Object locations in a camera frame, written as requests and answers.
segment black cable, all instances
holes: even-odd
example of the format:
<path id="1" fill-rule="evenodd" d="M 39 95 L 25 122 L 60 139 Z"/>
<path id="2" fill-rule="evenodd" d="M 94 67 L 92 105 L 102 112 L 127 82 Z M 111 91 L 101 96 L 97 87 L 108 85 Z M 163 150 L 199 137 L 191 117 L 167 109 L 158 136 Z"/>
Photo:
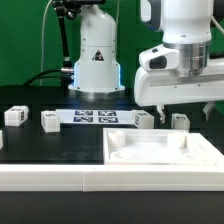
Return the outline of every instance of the black cable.
<path id="1" fill-rule="evenodd" d="M 69 57 L 68 41 L 67 41 L 64 18 L 59 17 L 58 22 L 59 22 L 60 31 L 61 31 L 61 42 L 62 42 L 62 50 L 63 50 L 63 56 L 64 56 L 64 62 L 63 62 L 64 67 L 72 67 L 72 63 L 71 63 L 70 57 Z"/>
<path id="2" fill-rule="evenodd" d="M 60 69 L 60 68 L 57 68 L 57 69 L 50 69 L 50 70 L 41 72 L 41 73 L 35 75 L 33 78 L 31 78 L 31 79 L 29 79 L 28 81 L 26 81 L 25 83 L 23 83 L 23 86 L 29 86 L 30 83 L 32 83 L 34 80 L 36 80 L 36 79 L 40 79 L 40 78 L 44 78 L 44 77 L 43 77 L 44 75 L 47 75 L 47 74 L 50 74 L 50 73 L 55 73 L 55 72 L 61 72 L 61 69 Z"/>
<path id="3" fill-rule="evenodd" d="M 33 80 L 32 80 L 32 82 L 33 81 L 35 81 L 35 80 L 37 80 L 37 79 L 61 79 L 61 78 L 67 78 L 67 79 L 70 79 L 71 77 L 69 76 L 69 75 L 58 75 L 58 76 L 44 76 L 44 77 L 36 77 L 36 78 L 34 78 Z"/>
<path id="4" fill-rule="evenodd" d="M 224 52 L 213 52 L 209 55 L 210 59 L 224 58 Z"/>

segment white tray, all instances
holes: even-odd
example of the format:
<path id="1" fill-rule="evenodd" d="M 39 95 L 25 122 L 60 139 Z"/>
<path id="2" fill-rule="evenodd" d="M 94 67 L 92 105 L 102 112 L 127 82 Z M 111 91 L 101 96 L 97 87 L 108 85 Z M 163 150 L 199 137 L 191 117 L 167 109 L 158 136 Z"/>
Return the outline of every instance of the white tray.
<path id="1" fill-rule="evenodd" d="M 200 134 L 110 128 L 104 129 L 104 163 L 216 166 L 224 156 Z"/>

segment white box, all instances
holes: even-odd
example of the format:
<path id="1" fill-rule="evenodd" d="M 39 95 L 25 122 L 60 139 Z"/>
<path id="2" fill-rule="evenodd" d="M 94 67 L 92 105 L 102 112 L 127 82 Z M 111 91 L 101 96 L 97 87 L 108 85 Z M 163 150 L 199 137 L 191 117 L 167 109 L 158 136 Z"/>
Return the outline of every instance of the white box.
<path id="1" fill-rule="evenodd" d="M 5 111 L 6 126 L 20 126 L 28 118 L 29 109 L 27 106 L 13 106 Z"/>
<path id="2" fill-rule="evenodd" d="M 153 129 L 154 117 L 144 110 L 133 110 L 132 117 L 134 124 L 139 129 Z"/>
<path id="3" fill-rule="evenodd" d="M 42 111 L 41 125 L 45 132 L 60 132 L 60 119 L 55 111 Z"/>
<path id="4" fill-rule="evenodd" d="M 200 134 L 105 128 L 104 164 L 216 166 L 224 165 L 224 156 Z"/>
<path id="5" fill-rule="evenodd" d="M 190 130 L 190 121 L 185 114 L 172 114 L 171 127 L 177 130 Z"/>
<path id="6" fill-rule="evenodd" d="M 2 131 L 0 131 L 0 149 L 3 147 Z"/>

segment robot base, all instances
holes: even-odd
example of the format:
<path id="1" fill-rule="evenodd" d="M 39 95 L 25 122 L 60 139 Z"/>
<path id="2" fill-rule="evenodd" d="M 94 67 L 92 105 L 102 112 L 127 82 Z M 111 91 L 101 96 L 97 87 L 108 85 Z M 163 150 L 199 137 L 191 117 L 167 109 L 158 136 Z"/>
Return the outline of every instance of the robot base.
<path id="1" fill-rule="evenodd" d="M 117 97 L 122 97 L 125 95 L 125 87 L 120 87 L 116 91 L 112 92 L 87 92 L 87 91 L 80 91 L 74 89 L 74 87 L 69 86 L 68 88 L 69 95 L 77 96 L 84 99 L 114 99 Z"/>

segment white platform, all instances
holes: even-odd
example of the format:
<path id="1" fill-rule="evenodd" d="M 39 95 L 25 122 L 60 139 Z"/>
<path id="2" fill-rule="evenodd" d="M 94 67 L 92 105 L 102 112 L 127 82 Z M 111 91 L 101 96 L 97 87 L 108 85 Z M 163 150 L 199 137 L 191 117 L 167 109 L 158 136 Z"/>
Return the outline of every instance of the white platform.
<path id="1" fill-rule="evenodd" d="M 115 129 L 104 129 L 105 144 L 107 134 L 111 131 Z M 132 136 L 132 142 L 142 142 L 150 133 L 151 143 L 159 133 L 162 132 L 159 138 L 164 140 L 164 136 L 170 133 L 139 129 L 123 131 L 127 132 L 128 138 Z M 0 191 L 224 191 L 223 155 L 200 134 L 192 134 L 190 137 L 196 146 L 193 144 L 188 149 L 183 148 L 176 164 L 170 158 L 164 161 L 166 157 L 160 154 L 163 159 L 160 164 L 158 158 L 141 158 L 138 165 L 0 165 Z M 185 153 L 187 155 L 195 151 L 201 153 L 203 159 L 195 156 L 193 159 L 183 160 Z M 106 151 L 104 152 L 105 159 L 108 160 Z"/>
<path id="2" fill-rule="evenodd" d="M 140 129 L 153 129 L 154 117 L 144 110 L 66 110 L 57 109 L 62 124 L 135 125 Z"/>

